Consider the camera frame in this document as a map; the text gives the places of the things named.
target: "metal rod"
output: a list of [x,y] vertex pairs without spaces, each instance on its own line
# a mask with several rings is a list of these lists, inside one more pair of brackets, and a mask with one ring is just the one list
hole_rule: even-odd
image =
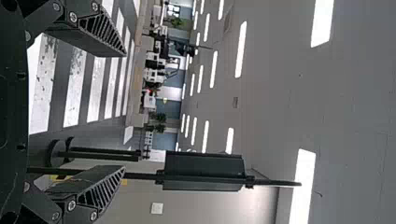
[[136,156],[120,156],[107,154],[92,154],[83,152],[59,152],[58,157],[75,158],[75,159],[90,159],[90,160],[106,160],[106,161],[139,161]]
[[128,151],[128,150],[116,150],[108,148],[93,148],[93,147],[71,147],[71,152],[88,152],[88,153],[103,153],[113,155],[129,155],[129,156],[140,156],[140,151]]
[[[42,175],[76,175],[84,170],[74,169],[57,169],[57,168],[41,168],[28,167],[29,174]],[[284,181],[284,180],[266,180],[258,179],[248,181],[245,178],[223,178],[223,177],[209,177],[209,176],[186,176],[186,175],[155,175],[155,174],[141,174],[141,173],[125,173],[124,179],[138,179],[138,180],[154,180],[154,181],[184,181],[184,182],[201,182],[201,183],[217,183],[217,184],[241,184],[241,185],[259,185],[271,186],[281,188],[293,188],[301,186],[301,183]]]

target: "fluorescent light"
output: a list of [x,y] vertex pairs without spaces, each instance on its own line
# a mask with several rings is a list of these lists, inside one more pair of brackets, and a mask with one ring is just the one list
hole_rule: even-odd
[[330,40],[333,5],[334,0],[316,1],[314,24],[312,26],[311,48],[324,44]]
[[207,13],[206,23],[205,23],[205,32],[204,32],[204,42],[207,41],[207,34],[209,33],[209,25],[210,25],[210,13]]
[[205,122],[204,140],[202,141],[202,153],[206,153],[207,134],[209,133],[209,120]]
[[194,17],[194,30],[197,29],[198,25],[198,11],[195,12],[195,17]]
[[293,190],[289,224],[308,224],[316,156],[301,148],[298,151],[295,181],[303,185]]
[[186,59],[186,71],[189,70],[189,60],[190,60],[190,54],[187,54],[187,59]]
[[204,76],[204,66],[201,65],[201,68],[199,69],[199,77],[198,77],[198,88],[197,88],[198,93],[201,92],[203,76]]
[[191,145],[195,144],[195,133],[197,131],[197,117],[194,118],[194,122],[192,123],[192,134],[191,134]]
[[186,94],[186,83],[183,84],[183,92],[181,93],[181,99],[184,100],[184,95]]
[[219,3],[219,21],[222,18],[223,9],[224,9],[224,0],[220,0],[220,3]]
[[195,74],[192,74],[191,87],[190,87],[190,96],[192,96],[194,94],[194,82],[195,82]]
[[196,46],[199,46],[200,41],[201,41],[201,33],[198,32]]
[[186,115],[183,114],[183,116],[181,117],[181,132],[184,132],[184,121],[185,121]]
[[232,154],[233,153],[233,128],[229,128],[228,129],[227,146],[225,148],[225,152],[227,154]]
[[204,14],[205,0],[201,0],[201,15]]
[[213,61],[212,61],[212,73],[210,74],[210,89],[215,87],[215,79],[216,79],[216,68],[218,66],[218,52],[215,51],[213,53]]
[[236,67],[235,67],[235,77],[239,78],[242,75],[242,65],[244,62],[245,53],[245,40],[247,37],[248,22],[244,21],[241,24],[241,30],[239,33],[239,43],[238,43],[238,54],[236,55]]
[[184,132],[184,137],[186,137],[186,138],[189,137],[189,128],[190,128],[190,115],[187,116],[186,132]]
[[195,9],[197,8],[197,0],[194,0],[192,4],[192,16],[195,16]]

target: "bolt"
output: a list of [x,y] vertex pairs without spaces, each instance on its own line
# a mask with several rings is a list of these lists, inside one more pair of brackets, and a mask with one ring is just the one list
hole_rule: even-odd
[[96,212],[91,213],[91,221],[95,221],[98,218],[98,214]]
[[70,12],[70,21],[76,23],[77,22],[77,15],[74,12]]
[[25,31],[25,37],[26,37],[26,42],[28,42],[30,39],[32,39],[32,36],[27,31]]
[[92,10],[93,11],[98,11],[99,10],[99,5],[95,2],[92,2]]
[[70,201],[70,203],[67,205],[67,210],[69,212],[73,211],[76,208],[76,201]]
[[61,6],[59,6],[58,3],[53,3],[52,6],[53,6],[53,9],[54,9],[55,11],[60,11],[60,10],[61,10]]
[[58,220],[58,218],[61,216],[61,214],[59,212],[56,212],[54,214],[52,214],[52,221],[56,221]]
[[23,188],[23,193],[26,193],[30,189],[30,184],[28,182],[25,182],[25,186]]

